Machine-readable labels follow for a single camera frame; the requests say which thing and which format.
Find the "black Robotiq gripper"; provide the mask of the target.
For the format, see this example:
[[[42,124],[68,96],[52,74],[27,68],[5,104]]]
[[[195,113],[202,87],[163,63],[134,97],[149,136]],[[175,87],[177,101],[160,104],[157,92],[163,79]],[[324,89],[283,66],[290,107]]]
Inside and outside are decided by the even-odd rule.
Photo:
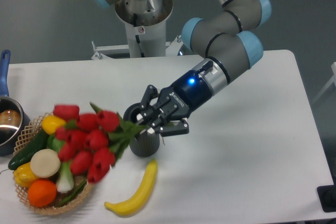
[[[160,91],[148,85],[140,101],[137,124],[146,125],[148,134],[160,136],[189,133],[187,118],[212,97],[200,71],[188,71]]]

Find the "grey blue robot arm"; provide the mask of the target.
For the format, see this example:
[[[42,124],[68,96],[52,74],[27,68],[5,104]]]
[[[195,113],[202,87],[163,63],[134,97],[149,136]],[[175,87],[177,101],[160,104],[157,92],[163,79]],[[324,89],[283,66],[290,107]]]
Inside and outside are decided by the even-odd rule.
[[[94,1],[102,8],[115,8],[125,25],[132,58],[165,56],[172,0]],[[183,44],[202,61],[167,88],[147,87],[136,122],[149,134],[186,134],[185,119],[262,58],[263,46],[252,30],[269,19],[270,1],[219,2],[221,14],[211,20],[192,18],[181,32]]]

